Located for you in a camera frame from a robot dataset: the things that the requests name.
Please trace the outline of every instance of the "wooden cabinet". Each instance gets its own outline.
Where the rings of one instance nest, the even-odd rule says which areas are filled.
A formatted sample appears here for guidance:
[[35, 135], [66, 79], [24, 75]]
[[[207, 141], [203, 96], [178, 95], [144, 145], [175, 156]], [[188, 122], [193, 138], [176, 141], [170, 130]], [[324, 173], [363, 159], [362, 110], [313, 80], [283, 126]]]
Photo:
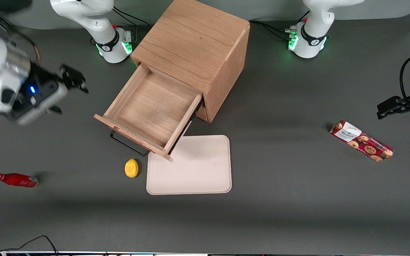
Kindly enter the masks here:
[[174, 0], [132, 53], [135, 73], [95, 118], [172, 161], [195, 112], [210, 123], [215, 118], [244, 67], [248, 36], [248, 21]]

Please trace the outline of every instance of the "yellow fruit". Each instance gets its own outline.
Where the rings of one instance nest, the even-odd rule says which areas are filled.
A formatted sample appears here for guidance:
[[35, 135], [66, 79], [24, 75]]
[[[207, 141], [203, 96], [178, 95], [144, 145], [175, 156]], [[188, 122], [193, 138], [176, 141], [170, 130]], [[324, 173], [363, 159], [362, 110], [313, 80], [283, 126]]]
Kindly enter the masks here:
[[135, 178], [138, 174], [138, 164], [135, 159], [130, 159], [126, 165], [124, 165], [124, 173], [127, 177]]

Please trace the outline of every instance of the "cookie box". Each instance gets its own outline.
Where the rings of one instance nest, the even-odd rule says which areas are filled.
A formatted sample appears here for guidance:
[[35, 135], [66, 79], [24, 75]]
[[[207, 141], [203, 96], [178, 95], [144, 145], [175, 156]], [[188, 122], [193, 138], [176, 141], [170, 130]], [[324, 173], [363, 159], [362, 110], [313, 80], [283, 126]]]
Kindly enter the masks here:
[[333, 126], [330, 133], [376, 162], [381, 162], [393, 155], [393, 148], [367, 135], [344, 120]]

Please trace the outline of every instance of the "gray table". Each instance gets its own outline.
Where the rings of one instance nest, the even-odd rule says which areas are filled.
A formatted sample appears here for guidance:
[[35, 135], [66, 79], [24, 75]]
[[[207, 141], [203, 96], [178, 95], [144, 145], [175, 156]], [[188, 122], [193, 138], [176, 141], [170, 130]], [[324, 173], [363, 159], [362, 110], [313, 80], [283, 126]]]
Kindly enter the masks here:
[[[80, 69], [90, 94], [71, 92], [63, 116], [27, 127], [0, 117], [0, 172], [41, 178], [33, 189], [0, 183], [0, 249], [44, 234], [62, 251], [410, 255], [410, 115], [376, 117], [378, 103], [400, 94], [410, 16], [337, 21], [330, 34], [323, 52], [303, 60], [252, 25], [246, 67], [215, 121], [196, 120], [186, 133], [229, 137], [232, 190], [150, 196], [147, 159], [93, 119], [134, 64], [104, 62], [85, 30], [30, 31], [43, 65]], [[405, 81], [410, 93], [410, 65]], [[329, 135], [341, 119], [394, 157], [374, 162]], [[141, 167], [135, 179], [123, 171], [130, 158]]]

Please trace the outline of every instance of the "green led light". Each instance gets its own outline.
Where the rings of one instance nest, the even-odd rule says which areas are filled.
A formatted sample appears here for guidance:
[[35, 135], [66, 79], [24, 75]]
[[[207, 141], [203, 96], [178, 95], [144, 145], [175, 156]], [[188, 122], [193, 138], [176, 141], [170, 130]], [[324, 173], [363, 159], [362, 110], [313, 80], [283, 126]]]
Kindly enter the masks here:
[[325, 41], [327, 40], [327, 37], [324, 38], [324, 42], [322, 43], [322, 46], [320, 47], [320, 49], [322, 50], [324, 48], [325, 45]]
[[131, 43], [125, 43], [121, 42], [122, 47], [124, 47], [124, 50], [126, 51], [127, 54], [132, 53], [132, 44]]
[[98, 44], [96, 44], [96, 48], [99, 50], [99, 55], [102, 56], [102, 52], [101, 52], [101, 49], [99, 48]]
[[296, 43], [298, 42], [298, 36], [295, 35], [294, 38], [291, 39], [291, 42], [289, 43], [289, 49], [293, 50], [295, 49]]

